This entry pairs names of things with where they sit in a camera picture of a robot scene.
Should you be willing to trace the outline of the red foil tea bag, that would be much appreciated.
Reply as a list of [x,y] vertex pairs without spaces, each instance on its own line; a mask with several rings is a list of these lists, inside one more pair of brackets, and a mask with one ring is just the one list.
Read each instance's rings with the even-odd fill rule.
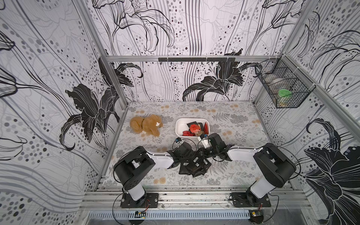
[[194,137],[194,136],[195,136],[195,134],[192,133],[192,132],[189,131],[189,130],[183,131],[182,135],[183,135],[184,137]]

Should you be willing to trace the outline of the black tea bag sachet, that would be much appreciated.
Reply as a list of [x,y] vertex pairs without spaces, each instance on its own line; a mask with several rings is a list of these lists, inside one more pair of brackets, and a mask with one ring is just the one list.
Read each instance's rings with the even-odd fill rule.
[[187,126],[190,128],[192,125],[198,125],[201,129],[203,128],[203,124],[201,122],[196,122],[196,121],[193,121],[193,122],[190,122],[190,123],[187,123]]

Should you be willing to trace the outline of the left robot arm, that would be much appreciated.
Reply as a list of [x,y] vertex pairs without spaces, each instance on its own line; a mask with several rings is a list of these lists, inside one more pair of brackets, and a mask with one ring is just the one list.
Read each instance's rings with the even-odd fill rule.
[[184,142],[175,150],[161,154],[148,152],[138,146],[120,158],[113,166],[113,177],[122,185],[133,201],[143,200],[146,196],[141,181],[156,168],[172,169],[195,155],[190,144]]

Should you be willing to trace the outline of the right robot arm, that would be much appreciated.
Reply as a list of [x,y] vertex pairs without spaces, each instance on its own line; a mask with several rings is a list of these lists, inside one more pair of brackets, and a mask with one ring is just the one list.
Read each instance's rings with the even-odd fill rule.
[[271,143],[259,148],[226,145],[216,133],[201,135],[198,140],[204,146],[202,153],[205,158],[219,157],[224,161],[257,164],[262,176],[248,188],[248,200],[260,200],[275,188],[283,187],[296,171],[295,163]]

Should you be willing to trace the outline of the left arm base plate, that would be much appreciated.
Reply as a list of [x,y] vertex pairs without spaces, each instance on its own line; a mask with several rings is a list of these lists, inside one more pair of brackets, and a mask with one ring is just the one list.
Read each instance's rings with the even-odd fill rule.
[[152,209],[158,207],[159,194],[158,193],[145,193],[143,197],[135,201],[129,193],[125,193],[121,199],[121,208],[131,209]]

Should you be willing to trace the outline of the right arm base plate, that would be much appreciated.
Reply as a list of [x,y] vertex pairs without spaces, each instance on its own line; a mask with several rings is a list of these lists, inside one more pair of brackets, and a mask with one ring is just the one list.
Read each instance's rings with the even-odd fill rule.
[[268,208],[272,206],[267,194],[262,198],[257,198],[251,193],[232,192],[229,196],[229,200],[235,208]]

